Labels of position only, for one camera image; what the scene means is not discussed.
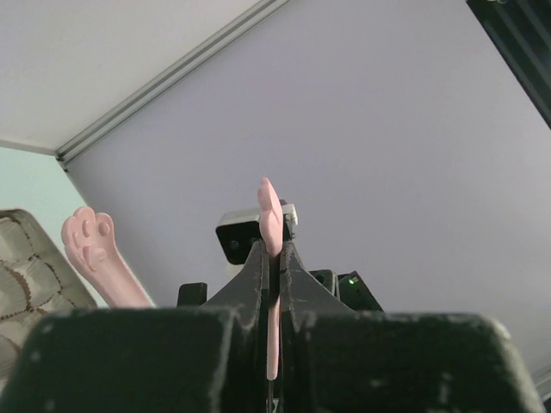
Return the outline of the pink cat paw tongs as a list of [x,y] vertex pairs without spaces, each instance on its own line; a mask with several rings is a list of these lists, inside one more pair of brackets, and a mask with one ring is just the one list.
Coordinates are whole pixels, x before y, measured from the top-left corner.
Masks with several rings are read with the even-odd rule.
[[[279,274],[284,219],[281,202],[266,177],[261,180],[257,200],[259,230],[269,257],[269,279],[274,281]],[[88,206],[78,208],[62,225],[61,238],[72,266],[108,306],[152,307],[144,288],[117,249],[114,221],[108,214],[96,213]]]

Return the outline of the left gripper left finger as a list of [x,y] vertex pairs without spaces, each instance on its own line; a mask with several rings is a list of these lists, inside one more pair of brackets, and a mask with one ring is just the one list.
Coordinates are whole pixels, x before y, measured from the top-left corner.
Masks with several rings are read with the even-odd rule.
[[252,412],[227,309],[67,311],[31,330],[10,412]]

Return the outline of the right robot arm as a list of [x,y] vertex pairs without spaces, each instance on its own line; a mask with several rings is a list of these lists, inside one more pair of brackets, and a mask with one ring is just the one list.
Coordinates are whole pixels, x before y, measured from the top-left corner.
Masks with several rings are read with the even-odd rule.
[[277,263],[270,260],[266,243],[252,238],[242,255],[242,268],[211,298],[205,282],[179,287],[176,305],[228,306],[244,320],[291,317],[295,324],[310,312],[348,314],[381,311],[362,277],[353,271],[336,274],[329,269],[308,271],[298,250],[286,241]]

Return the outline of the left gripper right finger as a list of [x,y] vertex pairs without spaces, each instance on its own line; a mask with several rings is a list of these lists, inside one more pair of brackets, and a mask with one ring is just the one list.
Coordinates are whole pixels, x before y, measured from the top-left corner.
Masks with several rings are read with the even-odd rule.
[[544,409],[509,333],[473,314],[311,314],[282,365],[285,412]]

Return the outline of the metal tin box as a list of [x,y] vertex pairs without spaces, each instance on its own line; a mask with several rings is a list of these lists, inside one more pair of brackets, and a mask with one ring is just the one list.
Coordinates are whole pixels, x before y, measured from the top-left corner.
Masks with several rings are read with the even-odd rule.
[[30,213],[1,211],[1,384],[29,331],[45,315],[97,302]]

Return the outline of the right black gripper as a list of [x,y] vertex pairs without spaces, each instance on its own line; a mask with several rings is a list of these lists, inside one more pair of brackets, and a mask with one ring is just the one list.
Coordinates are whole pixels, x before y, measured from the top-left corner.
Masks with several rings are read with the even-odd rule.
[[283,243],[280,257],[269,262],[265,242],[257,240],[245,265],[211,299],[201,305],[180,305],[188,317],[266,317],[279,296],[288,317],[352,317],[354,311],[331,294],[303,266],[292,241]]

